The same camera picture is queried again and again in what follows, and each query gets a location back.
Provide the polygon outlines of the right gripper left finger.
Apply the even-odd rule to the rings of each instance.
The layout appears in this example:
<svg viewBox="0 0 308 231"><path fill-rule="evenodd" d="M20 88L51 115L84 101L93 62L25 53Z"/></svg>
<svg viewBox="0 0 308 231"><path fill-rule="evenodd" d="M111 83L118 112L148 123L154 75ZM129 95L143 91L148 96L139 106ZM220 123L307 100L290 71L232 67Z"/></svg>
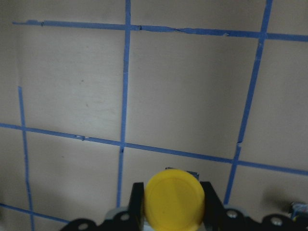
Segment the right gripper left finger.
<svg viewBox="0 0 308 231"><path fill-rule="evenodd" d="M142 231L144 227L144 183L133 183L126 209L115 215L118 231Z"/></svg>

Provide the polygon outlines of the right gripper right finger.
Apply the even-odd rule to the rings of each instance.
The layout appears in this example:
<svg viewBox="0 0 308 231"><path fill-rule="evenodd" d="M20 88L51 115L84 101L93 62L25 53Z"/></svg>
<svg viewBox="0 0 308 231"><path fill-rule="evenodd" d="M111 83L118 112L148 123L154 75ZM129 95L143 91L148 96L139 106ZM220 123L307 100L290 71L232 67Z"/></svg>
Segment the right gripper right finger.
<svg viewBox="0 0 308 231"><path fill-rule="evenodd" d="M201 181L205 194L203 224L207 231L247 231L244 214L234 208L225 207L209 181Z"/></svg>

